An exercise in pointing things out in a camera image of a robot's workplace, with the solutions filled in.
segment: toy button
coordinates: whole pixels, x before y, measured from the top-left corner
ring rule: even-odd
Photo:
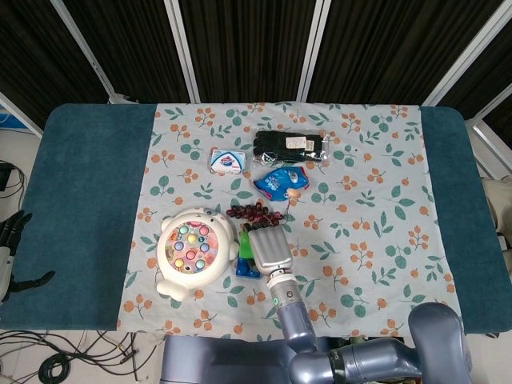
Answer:
[[[208,232],[210,232],[210,230],[208,229],[207,226],[202,226],[201,228],[199,228],[199,233],[202,234],[203,236],[206,236]]]

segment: bunch of grapes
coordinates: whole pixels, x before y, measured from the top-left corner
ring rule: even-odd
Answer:
[[[281,212],[269,212],[269,209],[260,202],[257,202],[255,205],[231,206],[231,209],[227,210],[226,214],[230,218],[244,218],[250,222],[250,224],[244,225],[246,230],[249,228],[257,230],[259,228],[267,228],[268,226],[278,226],[279,221],[284,219]]]

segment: snack package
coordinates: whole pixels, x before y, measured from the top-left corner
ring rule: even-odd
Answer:
[[[289,190],[305,190],[310,182],[304,168],[289,166],[273,170],[256,180],[254,186],[272,202],[284,202],[289,197]]]
[[[259,130],[254,137],[254,160],[266,166],[321,162],[328,157],[328,141],[320,134]]]
[[[246,154],[237,150],[212,150],[210,172],[240,174],[246,168]]]

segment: floral tablecloth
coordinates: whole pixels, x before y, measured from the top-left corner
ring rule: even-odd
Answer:
[[[306,162],[310,188],[290,200],[284,224],[294,273],[318,336],[407,335],[422,302],[459,315],[437,225],[417,106],[296,102],[159,104],[140,192],[118,329],[248,341],[282,338],[266,280],[219,280],[177,302],[155,289],[160,223],[192,206],[225,212],[268,202],[252,180],[270,169],[211,174],[212,147],[251,153],[257,130],[318,132],[329,158]],[[242,221],[234,220],[237,228]]]

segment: white pole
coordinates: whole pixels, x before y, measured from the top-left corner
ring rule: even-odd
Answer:
[[[479,112],[470,119],[469,125],[474,126],[478,122],[480,122],[485,116],[490,114],[490,112],[499,106],[506,98],[512,95],[512,84],[509,84],[507,88],[502,90],[498,96],[493,98],[486,106],[484,106]]]
[[[82,50],[83,54],[86,56],[90,66],[93,67],[93,70],[98,76],[99,81],[102,83],[103,88],[105,88],[105,91],[109,95],[110,102],[116,103],[119,98],[119,95],[115,93],[114,87],[110,83],[110,80],[106,76],[102,66],[99,65],[99,62],[94,56],[92,49],[89,47],[89,44],[87,44],[87,41],[83,37],[82,32],[80,32],[80,29],[78,28],[76,22],[74,22],[73,17],[67,10],[66,6],[64,5],[64,2],[62,0],[50,0],[50,2],[54,6],[55,10],[57,11],[58,15],[60,16],[64,24],[66,24],[68,31],[71,33],[71,36],[73,36],[74,40]]]
[[[470,44],[464,49],[455,63],[443,76],[439,84],[423,102],[424,106],[436,106],[448,93],[452,86],[460,79],[466,70],[473,64],[481,52],[489,45],[493,38],[512,18],[512,0],[505,0],[486,24],[480,29]]]
[[[166,6],[167,17],[169,19],[170,29],[173,33],[179,62],[182,66],[183,77],[185,78],[186,90],[188,91],[190,102],[200,103],[201,99],[199,97],[198,84],[195,78],[192,57],[190,56],[189,43],[186,39],[182,12],[179,9],[179,2],[178,0],[164,0],[163,2]]]
[[[326,28],[331,0],[316,0],[313,19],[311,20],[310,36],[307,41],[301,79],[298,84],[297,101],[306,102],[310,91],[314,67],[317,63],[318,51],[322,43],[323,31]]]

